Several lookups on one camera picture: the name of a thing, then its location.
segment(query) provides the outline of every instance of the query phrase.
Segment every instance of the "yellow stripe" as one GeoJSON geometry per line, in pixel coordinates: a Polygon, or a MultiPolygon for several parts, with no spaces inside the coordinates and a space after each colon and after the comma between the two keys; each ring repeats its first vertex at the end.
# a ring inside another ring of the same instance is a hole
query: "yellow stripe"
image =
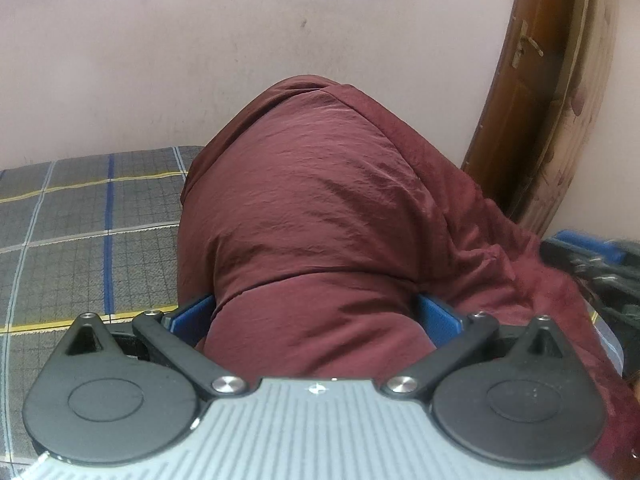
{"type": "MultiPolygon", "coordinates": [[[[178,308],[177,305],[162,305],[162,306],[153,306],[151,308],[146,308],[145,310],[161,310],[164,313],[171,312],[178,308]]],[[[104,322],[109,322],[110,320],[129,320],[135,318],[138,314],[142,314],[145,310],[136,310],[133,312],[119,312],[118,314],[112,314],[109,316],[105,314],[104,316],[100,316],[100,319],[104,322]]],[[[9,327],[9,330],[6,327],[2,327],[0,333],[23,333],[23,332],[41,332],[44,330],[58,330],[61,328],[69,328],[75,319],[64,319],[59,321],[49,321],[46,323],[32,323],[25,325],[16,325],[9,327]]]]}
{"type": "Polygon", "coordinates": [[[8,198],[0,198],[0,204],[4,204],[6,202],[15,202],[16,200],[22,200],[23,198],[31,198],[32,196],[36,196],[40,194],[40,190],[31,191],[30,193],[25,193],[24,195],[18,196],[10,196],[8,198]]]}
{"type": "MultiPolygon", "coordinates": [[[[99,184],[107,184],[108,182],[126,182],[127,180],[151,180],[155,178],[165,178],[167,176],[182,176],[181,171],[165,171],[164,173],[156,173],[153,175],[140,175],[140,176],[119,176],[116,178],[104,178],[102,180],[95,180],[93,182],[83,182],[81,184],[69,184],[68,186],[55,186],[49,187],[45,193],[51,193],[54,191],[62,191],[65,189],[79,189],[81,187],[98,186],[99,184]]],[[[0,198],[0,204],[5,202],[15,202],[16,200],[23,200],[40,194],[40,190],[31,191],[18,196],[11,196],[8,198],[0,198]]]]}

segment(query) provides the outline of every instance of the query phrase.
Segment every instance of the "maroon fabric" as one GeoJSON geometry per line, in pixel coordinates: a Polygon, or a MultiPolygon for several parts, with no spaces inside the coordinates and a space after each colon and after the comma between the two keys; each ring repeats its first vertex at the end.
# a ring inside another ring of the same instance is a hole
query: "maroon fabric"
{"type": "Polygon", "coordinates": [[[569,277],[407,124],[313,76],[254,100],[194,161],[182,195],[178,299],[215,294],[204,352],[260,376],[373,377],[433,345],[418,292],[505,324],[550,314],[607,404],[593,453],[630,454],[640,405],[616,375],[569,277]]]}

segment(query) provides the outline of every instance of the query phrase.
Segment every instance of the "white crosshair mark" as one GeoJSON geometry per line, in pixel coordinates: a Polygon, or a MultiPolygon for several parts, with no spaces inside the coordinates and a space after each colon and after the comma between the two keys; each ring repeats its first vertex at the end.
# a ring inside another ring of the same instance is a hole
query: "white crosshair mark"
{"type": "Polygon", "coordinates": [[[322,395],[326,392],[326,386],[320,383],[312,384],[307,388],[314,395],[322,395]]]}

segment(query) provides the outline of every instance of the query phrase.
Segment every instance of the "door handle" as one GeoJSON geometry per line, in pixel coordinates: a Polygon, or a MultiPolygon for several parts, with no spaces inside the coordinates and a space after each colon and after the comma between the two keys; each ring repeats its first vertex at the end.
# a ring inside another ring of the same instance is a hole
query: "door handle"
{"type": "Polygon", "coordinates": [[[518,45],[516,47],[516,52],[513,54],[513,61],[511,61],[511,66],[517,68],[520,63],[520,58],[522,54],[524,54],[524,44],[525,42],[529,43],[535,51],[538,53],[540,57],[543,57],[545,53],[540,48],[538,42],[534,40],[531,36],[527,34],[529,30],[529,23],[527,20],[522,20],[522,25],[520,27],[520,37],[518,38],[518,45]]]}

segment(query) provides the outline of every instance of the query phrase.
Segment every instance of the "blue stripe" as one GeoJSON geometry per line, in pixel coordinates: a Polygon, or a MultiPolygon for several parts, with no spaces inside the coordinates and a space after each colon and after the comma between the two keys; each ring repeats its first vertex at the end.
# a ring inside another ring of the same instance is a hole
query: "blue stripe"
{"type": "MultiPolygon", "coordinates": [[[[109,169],[107,172],[107,178],[109,182],[107,183],[107,203],[104,207],[104,230],[108,231],[113,229],[113,195],[114,195],[114,185],[112,182],[114,175],[114,156],[113,153],[109,155],[109,169]]],[[[102,253],[102,275],[103,285],[104,285],[104,313],[105,314],[114,314],[115,310],[113,307],[113,239],[111,235],[106,235],[104,237],[104,251],[102,253]]]]}

